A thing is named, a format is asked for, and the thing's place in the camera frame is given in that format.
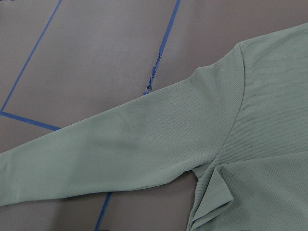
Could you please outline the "olive green long-sleeve shirt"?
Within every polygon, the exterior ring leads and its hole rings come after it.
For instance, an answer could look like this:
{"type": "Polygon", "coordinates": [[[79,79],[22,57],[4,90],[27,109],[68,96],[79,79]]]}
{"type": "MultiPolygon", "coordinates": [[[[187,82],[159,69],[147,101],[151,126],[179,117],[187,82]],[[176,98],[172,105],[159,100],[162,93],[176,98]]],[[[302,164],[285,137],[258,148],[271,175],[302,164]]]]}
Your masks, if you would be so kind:
{"type": "Polygon", "coordinates": [[[0,204],[198,178],[189,231],[308,228],[308,25],[0,155],[0,204]]]}

